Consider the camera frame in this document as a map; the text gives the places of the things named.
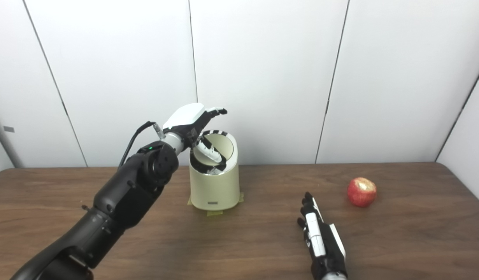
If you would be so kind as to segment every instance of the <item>wooden table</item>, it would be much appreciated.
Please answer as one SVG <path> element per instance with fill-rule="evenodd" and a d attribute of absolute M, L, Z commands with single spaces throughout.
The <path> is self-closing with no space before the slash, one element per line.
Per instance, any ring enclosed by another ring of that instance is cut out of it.
<path fill-rule="evenodd" d="M 70 229 L 115 168 L 0 173 L 0 279 Z M 378 186 L 369 208 L 346 186 Z M 98 280 L 311 280 L 296 224 L 305 191 L 334 222 L 350 280 L 479 279 L 479 201 L 437 163 L 241 166 L 245 202 L 223 215 L 186 205 L 181 167 L 141 223 L 94 270 Z"/>

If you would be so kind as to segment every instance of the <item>robotic glove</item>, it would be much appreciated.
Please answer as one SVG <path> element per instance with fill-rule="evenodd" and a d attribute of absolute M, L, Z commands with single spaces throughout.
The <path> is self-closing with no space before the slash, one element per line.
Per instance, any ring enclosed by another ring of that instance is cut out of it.
<path fill-rule="evenodd" d="M 346 280 L 345 249 L 334 224 L 323 221 L 316 199 L 305 193 L 298 225 L 304 231 L 304 238 L 312 257 L 314 280 Z"/>

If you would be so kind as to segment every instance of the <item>black robotic arm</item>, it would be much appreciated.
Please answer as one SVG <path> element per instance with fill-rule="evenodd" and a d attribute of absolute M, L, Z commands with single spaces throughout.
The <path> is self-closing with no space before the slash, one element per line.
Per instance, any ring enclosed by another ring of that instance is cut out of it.
<path fill-rule="evenodd" d="M 11 280 L 92 280 L 94 269 L 158 199 L 179 167 L 177 155 L 192 147 L 223 108 L 192 103 L 177 110 L 160 140 L 138 150 L 97 192 L 93 206 L 67 233 L 22 266 Z"/>

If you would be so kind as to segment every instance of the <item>cable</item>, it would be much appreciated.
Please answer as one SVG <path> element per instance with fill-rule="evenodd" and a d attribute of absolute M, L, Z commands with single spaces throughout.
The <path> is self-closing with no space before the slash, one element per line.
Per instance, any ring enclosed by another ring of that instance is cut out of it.
<path fill-rule="evenodd" d="M 145 129 L 147 129 L 148 127 L 150 126 L 153 126 L 155 124 L 155 122 L 150 122 L 150 121 L 147 121 L 145 124 L 141 125 L 140 128 L 138 128 L 136 130 L 136 133 L 134 133 L 134 135 L 132 136 L 132 138 L 130 139 L 130 142 L 129 142 L 129 145 L 127 146 L 127 149 L 125 150 L 125 152 L 123 153 L 123 156 L 122 156 L 122 160 L 120 161 L 120 164 L 118 165 L 118 168 L 120 169 L 120 167 L 125 163 L 125 160 L 127 159 L 127 155 L 129 154 L 129 151 L 130 149 L 132 149 L 132 145 L 134 144 L 134 141 L 136 140 L 137 136 Z"/>

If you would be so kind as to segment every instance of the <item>apple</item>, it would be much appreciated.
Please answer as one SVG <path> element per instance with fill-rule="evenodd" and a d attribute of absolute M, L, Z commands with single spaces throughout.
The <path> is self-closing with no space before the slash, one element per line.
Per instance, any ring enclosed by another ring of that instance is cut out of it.
<path fill-rule="evenodd" d="M 369 179 L 355 178 L 348 185 L 347 195 L 353 205 L 367 207 L 376 198 L 376 185 Z"/>

